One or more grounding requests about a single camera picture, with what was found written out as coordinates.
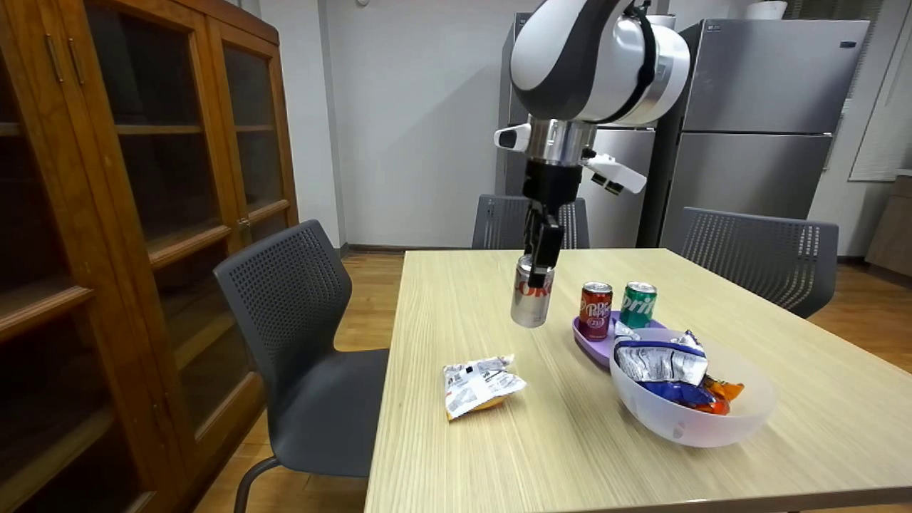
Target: soda can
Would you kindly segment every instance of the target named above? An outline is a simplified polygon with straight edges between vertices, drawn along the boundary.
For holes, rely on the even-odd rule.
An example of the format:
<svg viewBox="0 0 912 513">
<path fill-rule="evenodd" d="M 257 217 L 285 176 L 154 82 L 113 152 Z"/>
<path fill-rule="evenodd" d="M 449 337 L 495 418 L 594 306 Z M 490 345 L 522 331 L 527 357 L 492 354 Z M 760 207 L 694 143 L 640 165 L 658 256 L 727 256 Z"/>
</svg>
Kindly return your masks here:
<svg viewBox="0 0 912 513">
<path fill-rule="evenodd" d="M 606 317 L 611 303 L 611 288 L 606 281 L 582 284 L 579 296 L 579 333 L 587 340 L 606 340 Z"/>
<path fill-rule="evenodd" d="M 656 284 L 651 281 L 629 281 L 623 288 L 621 321 L 627 328 L 647 328 L 656 310 Z"/>
</svg>

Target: green can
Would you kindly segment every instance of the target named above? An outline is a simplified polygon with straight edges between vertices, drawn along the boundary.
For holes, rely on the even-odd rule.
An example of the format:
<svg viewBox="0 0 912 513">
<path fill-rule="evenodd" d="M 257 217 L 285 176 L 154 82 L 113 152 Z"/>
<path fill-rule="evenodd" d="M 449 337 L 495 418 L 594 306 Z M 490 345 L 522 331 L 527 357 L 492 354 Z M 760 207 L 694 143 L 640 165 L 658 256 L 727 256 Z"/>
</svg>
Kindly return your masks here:
<svg viewBox="0 0 912 513">
<path fill-rule="evenodd" d="M 627 328 L 647 328 L 656 310 L 656 284 L 651 281 L 629 281 L 623 288 L 621 321 Z"/>
</svg>

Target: wooden cabinet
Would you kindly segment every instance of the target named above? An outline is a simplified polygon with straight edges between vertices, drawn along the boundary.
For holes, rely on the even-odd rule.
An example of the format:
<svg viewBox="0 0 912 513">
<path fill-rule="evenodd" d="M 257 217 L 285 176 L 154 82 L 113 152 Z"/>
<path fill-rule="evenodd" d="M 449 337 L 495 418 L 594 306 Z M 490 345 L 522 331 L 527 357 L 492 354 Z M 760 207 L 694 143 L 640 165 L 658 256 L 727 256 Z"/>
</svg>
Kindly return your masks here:
<svg viewBox="0 0 912 513">
<path fill-rule="evenodd" d="M 275 31 L 0 3 L 0 509 L 180 509 L 262 387 L 210 277 L 297 223 Z"/>
</svg>

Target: gray chair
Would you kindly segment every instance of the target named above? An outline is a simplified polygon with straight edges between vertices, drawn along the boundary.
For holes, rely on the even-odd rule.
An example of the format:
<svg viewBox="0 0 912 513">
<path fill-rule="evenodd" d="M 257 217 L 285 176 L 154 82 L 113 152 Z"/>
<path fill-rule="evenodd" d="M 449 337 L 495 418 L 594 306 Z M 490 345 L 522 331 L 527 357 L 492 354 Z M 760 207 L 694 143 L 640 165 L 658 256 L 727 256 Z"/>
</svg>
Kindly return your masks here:
<svg viewBox="0 0 912 513">
<path fill-rule="evenodd" d="M 522 247 L 527 196 L 480 193 L 475 207 L 472 247 Z M 560 207 L 564 247 L 590 247 L 587 203 Z"/>
<path fill-rule="evenodd" d="M 837 224 L 829 223 L 687 204 L 670 247 L 797 317 L 832 298 Z"/>
<path fill-rule="evenodd" d="M 264 383 L 272 448 L 241 477 L 234 509 L 244 509 L 254 479 L 275 465 L 365 479 L 386 351 L 334 351 L 349 279 L 321 224 L 285 229 L 214 274 Z"/>
</svg>

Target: chair backrest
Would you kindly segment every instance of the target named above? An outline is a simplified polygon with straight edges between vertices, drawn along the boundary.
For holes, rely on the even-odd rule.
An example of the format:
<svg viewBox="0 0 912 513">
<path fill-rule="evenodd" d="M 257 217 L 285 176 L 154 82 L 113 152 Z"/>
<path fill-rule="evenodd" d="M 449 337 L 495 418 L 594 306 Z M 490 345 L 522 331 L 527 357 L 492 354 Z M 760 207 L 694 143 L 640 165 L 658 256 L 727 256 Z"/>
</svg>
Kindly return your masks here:
<svg viewBox="0 0 912 513">
<path fill-rule="evenodd" d="M 671 250 L 810 317 L 832 298 L 837 224 L 687 204 Z"/>
<path fill-rule="evenodd" d="M 349 298 L 339 250 L 315 219 L 285 229 L 214 267 L 238 333 L 278 404 L 321 357 Z"/>
<path fill-rule="evenodd" d="M 475 207 L 472 247 L 522 247 L 527 196 L 480 193 Z M 590 247 L 587 203 L 560 207 L 564 247 Z"/>
</svg>

